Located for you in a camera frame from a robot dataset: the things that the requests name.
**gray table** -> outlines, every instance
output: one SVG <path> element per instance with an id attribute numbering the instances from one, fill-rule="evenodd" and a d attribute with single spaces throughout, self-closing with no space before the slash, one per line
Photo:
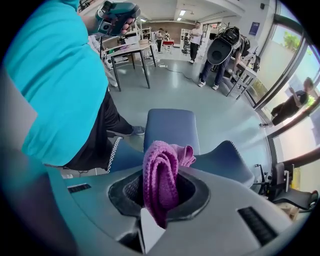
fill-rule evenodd
<path id="1" fill-rule="evenodd" d="M 144 75 L 145 75 L 145 79 L 146 79 L 146 83 L 148 85 L 148 88 L 150 89 L 150 82 L 149 82 L 149 77 L 148 77 L 148 72 L 147 72 L 147 68 L 146 68 L 146 63 L 145 63 L 145 59 L 143 56 L 143 50 L 147 49 L 148 47 L 150 47 L 151 50 L 151 55 L 152 55 L 152 59 L 153 59 L 153 63 L 154 66 L 156 67 L 156 60 L 155 60 L 155 56 L 154 56 L 154 51 L 152 49 L 152 44 L 151 43 L 146 43 L 146 44 L 132 44 L 129 45 L 127 48 L 125 49 L 121 49 L 118 51 L 115 51 L 111 54 L 108 54 L 109 57 L 111 57 L 111 61 L 112 61 L 112 65 L 113 65 L 113 70 L 114 70 L 114 75 L 115 75 L 115 79 L 116 82 L 118 84 L 118 88 L 119 91 L 121 92 L 121 87 L 120 87 L 120 82 L 119 82 L 119 77 L 118 77 L 118 72 L 117 72 L 117 67 L 116 67 L 116 63 L 115 63 L 115 58 L 116 57 L 121 57 L 121 56 L 125 56 L 125 55 L 131 55 L 132 57 L 132 64 L 133 64 L 133 68 L 136 69 L 135 67 L 135 60 L 134 60 L 134 54 L 135 53 L 140 53 L 140 57 L 141 57 L 141 63 L 142 63 L 142 67 L 144 70 Z"/>

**white shirt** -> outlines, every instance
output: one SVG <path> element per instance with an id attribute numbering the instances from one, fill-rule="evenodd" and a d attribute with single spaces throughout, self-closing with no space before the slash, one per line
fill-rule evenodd
<path id="1" fill-rule="evenodd" d="M 190 42 L 200 45 L 200 40 L 201 40 L 201 35 L 202 35 L 202 30 L 200 28 L 196 29 L 192 29 L 191 34 L 200 34 L 199 36 L 193 36 L 193 38 L 191 38 Z"/>

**purple knitted cloth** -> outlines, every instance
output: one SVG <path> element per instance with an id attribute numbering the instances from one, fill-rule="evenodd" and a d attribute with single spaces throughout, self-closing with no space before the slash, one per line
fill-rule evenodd
<path id="1" fill-rule="evenodd" d="M 167 212 L 179 204 L 178 165 L 190 166 L 196 158 L 191 146 L 154 141 L 143 159 L 143 200 L 157 224 L 166 227 Z"/>

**window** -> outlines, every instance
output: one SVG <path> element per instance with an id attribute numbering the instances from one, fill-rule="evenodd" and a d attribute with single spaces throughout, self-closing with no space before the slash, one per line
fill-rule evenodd
<path id="1" fill-rule="evenodd" d="M 304 80 L 307 77 L 310 77 L 314 82 L 316 81 L 316 78 L 319 75 L 320 72 L 320 63 L 317 60 L 316 51 L 312 51 L 312 48 L 308 46 L 303 59 L 301 60 L 298 68 L 294 72 L 294 74 L 291 76 L 289 81 L 283 86 L 283 88 L 261 109 L 263 113 L 269 118 L 269 120 L 272 119 L 271 111 L 273 108 L 278 106 L 279 104 L 285 102 L 289 97 L 291 97 L 291 93 L 289 92 L 289 87 L 292 87 L 295 91 L 299 91 L 303 89 L 303 83 Z M 300 109 L 299 112 L 297 112 L 294 116 L 288 118 L 285 120 L 282 124 L 279 124 L 271 129 L 268 129 L 268 133 L 273 133 L 274 131 L 278 130 L 279 128 L 283 127 L 284 125 L 288 124 L 290 121 L 292 121 L 294 118 L 297 117 L 297 115 L 300 115 L 303 110 L 308 108 L 313 104 L 313 102 L 318 98 L 319 96 L 319 89 L 315 88 L 309 95 L 308 102 L 305 106 Z"/>
<path id="2" fill-rule="evenodd" d="M 272 38 L 268 41 L 261 56 L 260 70 L 257 80 L 249 90 L 257 103 L 274 86 L 283 74 L 296 50 L 299 47 L 301 36 L 294 31 L 276 25 Z"/>
<path id="3" fill-rule="evenodd" d="M 320 146 L 320 107 L 296 126 L 273 139 L 278 163 L 287 161 Z"/>

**table leg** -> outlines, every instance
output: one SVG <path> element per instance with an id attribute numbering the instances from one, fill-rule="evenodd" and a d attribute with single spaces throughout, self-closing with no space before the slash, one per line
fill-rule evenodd
<path id="1" fill-rule="evenodd" d="M 114 71 L 115 80 L 116 80 L 116 83 L 118 84 L 119 92 L 121 92 L 120 82 L 119 82 L 119 78 L 118 78 L 118 72 L 117 72 L 117 68 L 116 68 L 116 64 L 115 64 L 115 59 L 114 59 L 114 57 L 111 57 L 111 61 L 112 61 L 112 66 L 113 66 L 113 71 Z"/>
<path id="2" fill-rule="evenodd" d="M 149 83 L 147 67 L 146 67 L 146 63 L 145 63 L 145 60 L 144 60 L 144 56 L 142 55 L 142 50 L 140 50 L 140 56 L 141 56 L 141 62 L 142 62 L 143 70 L 144 70 L 146 83 L 148 84 L 148 88 L 150 89 L 150 83 Z"/>
<path id="3" fill-rule="evenodd" d="M 136 69 L 135 60 L 134 60 L 134 54 L 133 53 L 131 53 L 131 59 L 132 59 L 133 69 Z"/>
<path id="4" fill-rule="evenodd" d="M 154 66 L 157 67 L 157 65 L 156 65 L 156 60 L 155 60 L 155 56 L 154 56 L 154 51 L 152 50 L 152 45 L 150 45 L 150 50 L 151 50 L 151 55 L 152 55 L 152 59 L 153 59 Z"/>
<path id="5" fill-rule="evenodd" d="M 238 100 L 238 99 L 242 96 L 242 94 L 244 94 L 244 93 L 246 92 L 246 90 L 248 90 L 249 87 L 251 87 L 251 86 L 253 85 L 254 81 L 256 80 L 256 79 L 254 79 L 253 77 L 250 77 L 249 75 L 248 75 L 248 77 L 249 77 L 249 78 L 252 78 L 252 80 L 250 81 L 249 85 L 248 85 L 248 86 L 241 92 L 241 94 L 236 98 L 236 100 Z"/>

